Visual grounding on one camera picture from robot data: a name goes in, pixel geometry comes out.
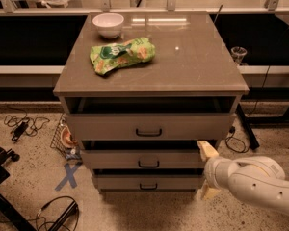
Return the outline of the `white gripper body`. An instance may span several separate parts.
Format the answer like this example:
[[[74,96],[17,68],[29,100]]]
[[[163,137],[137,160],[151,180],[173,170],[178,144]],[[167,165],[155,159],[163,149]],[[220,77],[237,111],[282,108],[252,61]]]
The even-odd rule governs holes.
[[[230,159],[212,157],[205,164],[204,175],[211,188],[227,189],[230,176],[239,168],[239,165]]]

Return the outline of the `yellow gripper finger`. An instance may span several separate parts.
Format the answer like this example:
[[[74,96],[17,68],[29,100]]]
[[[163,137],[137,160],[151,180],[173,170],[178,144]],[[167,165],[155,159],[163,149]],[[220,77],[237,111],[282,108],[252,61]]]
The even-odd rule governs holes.
[[[203,162],[219,155],[218,151],[208,141],[197,141],[197,146],[200,151],[200,158]]]
[[[220,189],[210,187],[207,181],[204,181],[201,187],[201,199],[208,200],[215,197],[220,192]]]

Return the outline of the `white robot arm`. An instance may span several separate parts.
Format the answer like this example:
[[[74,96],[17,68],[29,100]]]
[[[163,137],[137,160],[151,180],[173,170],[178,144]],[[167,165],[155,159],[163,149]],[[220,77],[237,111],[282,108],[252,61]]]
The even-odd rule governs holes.
[[[202,199],[229,190],[243,203],[289,216],[289,181],[279,163],[265,156],[230,160],[221,157],[208,141],[197,141],[197,146],[205,163]]]

